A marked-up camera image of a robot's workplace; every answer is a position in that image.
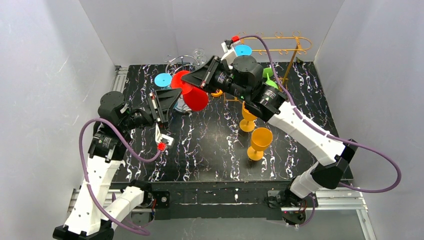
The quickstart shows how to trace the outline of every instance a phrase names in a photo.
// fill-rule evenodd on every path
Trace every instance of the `blue disc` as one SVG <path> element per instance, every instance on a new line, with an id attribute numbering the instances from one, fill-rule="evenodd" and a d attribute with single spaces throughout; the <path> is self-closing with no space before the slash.
<path id="1" fill-rule="evenodd" d="M 248 45 L 237 45 L 235 46 L 235 54 L 237 54 L 237 56 L 251 55 L 252 49 Z"/>
<path id="2" fill-rule="evenodd" d="M 154 78 L 154 84 L 158 87 L 166 87 L 171 84 L 172 76 L 169 73 L 160 73 Z"/>

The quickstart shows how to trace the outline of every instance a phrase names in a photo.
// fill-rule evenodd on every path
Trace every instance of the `black marble table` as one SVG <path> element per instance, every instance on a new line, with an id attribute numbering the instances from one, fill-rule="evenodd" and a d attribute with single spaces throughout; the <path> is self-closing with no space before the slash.
<path id="1" fill-rule="evenodd" d="M 287 62 L 275 64 L 280 77 L 287 65 Z M 163 72 L 165 65 L 131 65 L 123 91 L 126 99 L 134 107 L 145 103 L 148 93 L 160 89 L 154 79 Z M 298 108 L 338 136 L 314 64 L 294 63 L 288 78 L 288 89 Z M 224 103 L 223 96 L 209 96 L 208 106 L 200 112 L 181 114 L 174 110 L 169 124 L 169 135 L 176 141 L 173 148 L 152 163 L 140 163 L 127 152 L 125 165 L 115 175 L 114 182 L 133 179 L 150 182 L 286 181 L 316 162 L 314 156 L 292 137 L 260 119 L 256 120 L 257 127 L 270 129 L 273 142 L 262 160 L 250 161 L 247 149 L 252 133 L 240 130 L 241 109 L 242 104 L 238 101 Z M 154 136 L 154 127 L 136 129 L 131 134 L 130 145 L 142 157 L 151 158 L 157 151 Z M 344 179 L 353 179 L 350 169 Z"/>

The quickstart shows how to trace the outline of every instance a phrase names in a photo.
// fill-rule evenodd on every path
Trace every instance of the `marble tabletop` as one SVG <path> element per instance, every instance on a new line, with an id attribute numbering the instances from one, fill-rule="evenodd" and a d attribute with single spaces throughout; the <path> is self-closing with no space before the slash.
<path id="1" fill-rule="evenodd" d="M 280 77 L 287 66 L 287 62 L 275 63 Z M 123 90 L 125 98 L 133 107 L 142 105 L 148 93 L 160 89 L 154 79 L 164 72 L 164 64 L 131 65 Z M 294 63 L 288 78 L 288 90 L 298 108 L 338 136 L 314 64 Z M 225 102 L 223 96 L 209 96 L 209 104 L 202 111 L 181 114 L 173 110 L 168 131 L 175 139 L 173 148 L 152 163 L 140 163 L 127 152 L 125 164 L 115 175 L 114 182 L 133 179 L 150 182 L 285 181 L 300 175 L 316 162 L 314 156 L 292 137 L 260 119 L 256 120 L 257 127 L 270 129 L 273 142 L 264 151 L 262 160 L 249 160 L 247 149 L 252 133 L 240 130 L 241 109 L 239 101 Z M 151 158 L 157 151 L 154 130 L 154 127 L 147 127 L 131 133 L 130 145 L 144 158 Z M 343 178 L 353 179 L 350 168 Z"/>

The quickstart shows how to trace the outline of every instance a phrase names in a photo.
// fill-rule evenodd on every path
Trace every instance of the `gray floor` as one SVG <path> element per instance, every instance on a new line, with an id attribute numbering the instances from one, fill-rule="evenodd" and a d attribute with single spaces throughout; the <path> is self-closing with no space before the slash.
<path id="1" fill-rule="evenodd" d="M 134 216 L 134 222 L 137 223 L 141 216 Z M 261 218 L 191 218 L 154 221 L 147 229 L 151 232 L 148 239 L 152 240 L 365 239 L 355 210 L 317 210 L 313 220 L 297 230 L 283 224 Z M 143 238 L 118 228 L 114 240 Z"/>

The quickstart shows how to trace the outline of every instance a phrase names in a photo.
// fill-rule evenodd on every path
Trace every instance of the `marble pattern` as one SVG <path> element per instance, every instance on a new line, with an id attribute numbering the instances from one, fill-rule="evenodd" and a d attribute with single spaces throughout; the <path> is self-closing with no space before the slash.
<path id="1" fill-rule="evenodd" d="M 276 63 L 282 77 L 287 62 Z M 155 89 L 154 78 L 165 71 L 165 65 L 132 65 L 123 91 L 133 107 L 145 103 Z M 326 97 L 312 62 L 295 63 L 289 73 L 288 89 L 298 108 L 325 130 L 338 135 Z M 117 172 L 115 182 L 133 179 L 166 181 L 284 181 L 307 170 L 316 159 L 292 137 L 274 126 L 256 120 L 258 127 L 272 131 L 273 142 L 259 161 L 250 161 L 247 148 L 252 133 L 240 130 L 242 104 L 224 103 L 223 96 L 209 97 L 208 106 L 190 114 L 172 111 L 169 135 L 176 142 L 153 163 L 140 163 L 127 152 L 125 165 Z M 142 157 L 156 153 L 154 128 L 136 129 L 130 145 Z M 350 169 L 345 179 L 352 179 Z"/>

